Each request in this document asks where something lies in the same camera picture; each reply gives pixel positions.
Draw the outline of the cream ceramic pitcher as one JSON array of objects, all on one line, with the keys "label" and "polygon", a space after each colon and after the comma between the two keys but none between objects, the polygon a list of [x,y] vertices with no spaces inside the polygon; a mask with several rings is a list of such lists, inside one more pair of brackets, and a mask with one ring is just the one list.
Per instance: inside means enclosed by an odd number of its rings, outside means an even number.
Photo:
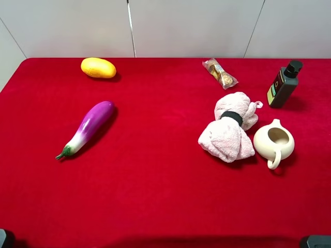
[{"label": "cream ceramic pitcher", "polygon": [[293,135],[284,128],[279,119],[258,129],[253,145],[260,156],[267,160],[269,169],[276,169],[281,160],[288,158],[295,147]]}]

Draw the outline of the red tablecloth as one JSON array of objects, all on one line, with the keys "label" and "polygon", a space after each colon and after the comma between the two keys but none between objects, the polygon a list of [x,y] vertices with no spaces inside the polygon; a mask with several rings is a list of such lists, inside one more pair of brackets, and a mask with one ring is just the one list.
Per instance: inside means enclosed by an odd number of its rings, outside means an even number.
[{"label": "red tablecloth", "polygon": [[[283,108],[266,93],[286,59],[221,59],[224,90],[194,58],[114,58],[92,79],[79,58],[30,58],[1,91],[1,228],[16,247],[298,247],[330,234],[330,60],[305,59]],[[242,91],[279,119],[294,152],[270,170],[224,163],[198,144],[216,102]],[[84,116],[115,110],[57,160]]]}]

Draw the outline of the pink towel with black band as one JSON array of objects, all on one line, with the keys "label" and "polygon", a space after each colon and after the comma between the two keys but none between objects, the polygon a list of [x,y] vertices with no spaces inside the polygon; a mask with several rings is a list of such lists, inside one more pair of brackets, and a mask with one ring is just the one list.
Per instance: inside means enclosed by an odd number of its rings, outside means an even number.
[{"label": "pink towel with black band", "polygon": [[261,101],[252,102],[243,92],[222,97],[215,105],[215,120],[201,133],[198,144],[227,163],[255,155],[246,131],[257,123],[255,111],[262,107]]}]

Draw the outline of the purple eggplant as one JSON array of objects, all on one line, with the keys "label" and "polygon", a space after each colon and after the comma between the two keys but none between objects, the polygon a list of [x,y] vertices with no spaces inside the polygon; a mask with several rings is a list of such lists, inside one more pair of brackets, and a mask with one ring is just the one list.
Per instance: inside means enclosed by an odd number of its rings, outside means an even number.
[{"label": "purple eggplant", "polygon": [[84,116],[72,139],[64,146],[57,160],[77,153],[112,116],[115,105],[111,101],[102,101],[93,106]]}]

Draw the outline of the wrapped snack packet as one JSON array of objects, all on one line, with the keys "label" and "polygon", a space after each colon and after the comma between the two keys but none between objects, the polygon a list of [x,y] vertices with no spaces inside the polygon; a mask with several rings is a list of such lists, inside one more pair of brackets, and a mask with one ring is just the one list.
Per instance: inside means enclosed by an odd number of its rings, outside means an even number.
[{"label": "wrapped snack packet", "polygon": [[203,61],[202,65],[218,81],[223,89],[228,89],[238,83],[238,80],[227,73],[215,58]]}]

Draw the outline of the yellow mango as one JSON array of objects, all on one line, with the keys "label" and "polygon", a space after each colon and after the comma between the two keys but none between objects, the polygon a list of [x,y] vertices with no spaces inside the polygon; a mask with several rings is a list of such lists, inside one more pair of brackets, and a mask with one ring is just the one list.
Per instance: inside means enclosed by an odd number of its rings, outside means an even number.
[{"label": "yellow mango", "polygon": [[116,68],[111,62],[96,57],[83,59],[81,70],[93,78],[110,79],[116,75]]}]

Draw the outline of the black pump bottle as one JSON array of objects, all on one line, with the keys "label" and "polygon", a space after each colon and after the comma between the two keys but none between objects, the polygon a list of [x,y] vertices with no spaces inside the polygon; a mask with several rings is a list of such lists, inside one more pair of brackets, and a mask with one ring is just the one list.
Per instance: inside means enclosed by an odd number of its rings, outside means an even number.
[{"label": "black pump bottle", "polygon": [[286,67],[281,67],[267,92],[268,105],[281,108],[298,85],[298,74],[303,67],[299,60],[291,60]]}]

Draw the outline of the black base bottom right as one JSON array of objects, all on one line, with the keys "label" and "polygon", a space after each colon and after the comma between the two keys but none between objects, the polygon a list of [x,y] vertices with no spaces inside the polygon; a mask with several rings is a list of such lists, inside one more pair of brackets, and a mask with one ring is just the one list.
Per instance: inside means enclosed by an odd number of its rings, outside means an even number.
[{"label": "black base bottom right", "polygon": [[331,235],[309,235],[301,239],[300,248],[331,248]]}]

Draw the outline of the black base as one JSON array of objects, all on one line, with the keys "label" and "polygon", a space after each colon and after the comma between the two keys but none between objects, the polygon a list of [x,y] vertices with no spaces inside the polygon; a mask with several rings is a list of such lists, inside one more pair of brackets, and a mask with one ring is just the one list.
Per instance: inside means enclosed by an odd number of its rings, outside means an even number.
[{"label": "black base", "polygon": [[0,229],[0,248],[13,248],[15,236],[11,231]]},{"label": "black base", "polygon": [[300,248],[331,248],[331,235],[309,235],[301,239]]}]

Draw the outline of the black base bottom left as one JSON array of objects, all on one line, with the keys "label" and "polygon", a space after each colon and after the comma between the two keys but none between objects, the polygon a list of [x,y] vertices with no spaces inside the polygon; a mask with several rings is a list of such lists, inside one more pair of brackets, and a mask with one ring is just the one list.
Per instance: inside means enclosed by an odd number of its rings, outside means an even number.
[{"label": "black base bottom left", "polygon": [[13,248],[15,236],[11,231],[0,229],[0,248]]}]

